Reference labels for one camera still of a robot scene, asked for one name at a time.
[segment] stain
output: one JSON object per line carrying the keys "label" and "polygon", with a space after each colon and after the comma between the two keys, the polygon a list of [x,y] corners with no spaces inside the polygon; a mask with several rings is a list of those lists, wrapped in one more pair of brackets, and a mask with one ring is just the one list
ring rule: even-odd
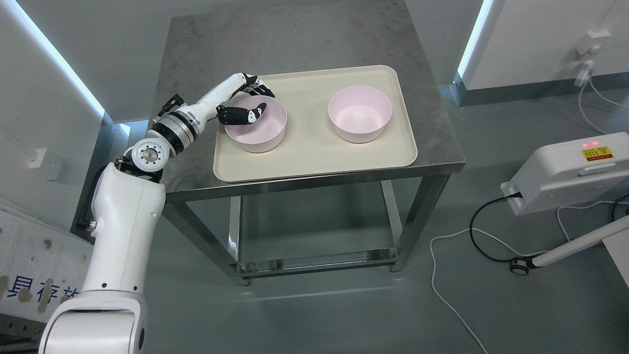
{"label": "stain", "polygon": [[48,301],[44,299],[49,299],[52,295],[52,282],[53,280],[51,278],[48,278],[48,280],[46,280],[46,282],[44,283],[42,301],[40,302],[40,305],[37,306],[37,312],[39,312],[40,314],[46,312],[46,308],[48,307]]}
{"label": "stain", "polygon": [[33,294],[31,294],[31,290],[28,288],[21,288],[18,291],[18,300],[20,302],[27,302],[33,298]]}
{"label": "stain", "polygon": [[9,290],[9,277],[3,275],[0,277],[0,299],[4,297],[7,290]]}

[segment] table leg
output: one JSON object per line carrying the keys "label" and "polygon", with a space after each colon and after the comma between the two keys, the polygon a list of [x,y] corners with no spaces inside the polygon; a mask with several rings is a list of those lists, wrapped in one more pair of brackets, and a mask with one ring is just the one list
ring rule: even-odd
{"label": "table leg", "polygon": [[242,196],[230,200],[230,235],[228,238],[229,253],[240,267],[242,253]]}
{"label": "table leg", "polygon": [[214,262],[225,275],[239,285],[249,285],[249,280],[239,276],[231,266],[234,263],[231,254],[186,203],[166,204],[162,215]]}
{"label": "table leg", "polygon": [[420,187],[417,189],[417,194],[399,238],[398,260],[392,265],[391,271],[399,271],[404,268],[449,178],[449,174],[421,178]]}
{"label": "table leg", "polygon": [[391,226],[391,235],[393,236],[394,247],[399,246],[399,236],[402,234],[402,222],[399,219],[398,203],[395,200],[395,194],[393,193],[393,186],[390,180],[381,181],[382,197],[384,198],[384,205],[387,208],[387,215],[389,216],[389,225]]}

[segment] wall baseboard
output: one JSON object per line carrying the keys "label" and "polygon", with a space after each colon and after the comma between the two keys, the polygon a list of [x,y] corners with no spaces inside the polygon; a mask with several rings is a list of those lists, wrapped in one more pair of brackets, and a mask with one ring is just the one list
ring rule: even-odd
{"label": "wall baseboard", "polygon": [[[599,91],[629,88],[629,72],[594,76],[593,83]],[[458,73],[450,89],[459,107],[577,94],[581,90],[574,86],[574,79],[468,90]],[[588,86],[584,92],[592,89]]]}

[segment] white wall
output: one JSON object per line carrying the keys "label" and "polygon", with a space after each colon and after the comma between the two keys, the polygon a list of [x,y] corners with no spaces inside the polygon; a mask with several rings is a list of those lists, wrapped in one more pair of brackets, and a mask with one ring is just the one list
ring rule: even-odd
{"label": "white wall", "polygon": [[0,140],[0,197],[69,230],[103,108],[14,1],[0,0],[0,33],[0,128],[63,159],[57,180],[45,181]]}
{"label": "white wall", "polygon": [[593,56],[595,75],[629,71],[627,0],[485,0],[479,39],[465,49],[459,67],[467,89],[540,83],[576,77],[584,60],[575,44],[589,30],[606,28],[612,38]]}
{"label": "white wall", "polygon": [[[127,122],[151,118],[172,17],[308,1],[315,0],[20,0],[19,3],[98,97],[111,118]],[[407,3],[437,83],[451,83],[482,0],[408,0]]]}

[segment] table top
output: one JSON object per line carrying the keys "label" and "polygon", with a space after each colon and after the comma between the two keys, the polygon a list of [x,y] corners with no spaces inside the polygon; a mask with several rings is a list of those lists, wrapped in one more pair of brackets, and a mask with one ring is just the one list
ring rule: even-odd
{"label": "table top", "polygon": [[418,148],[407,167],[225,183],[213,173],[218,122],[169,159],[167,203],[457,173],[465,157],[403,0],[336,0],[173,18],[153,115],[174,93],[194,103],[234,72],[387,65],[398,74]]}

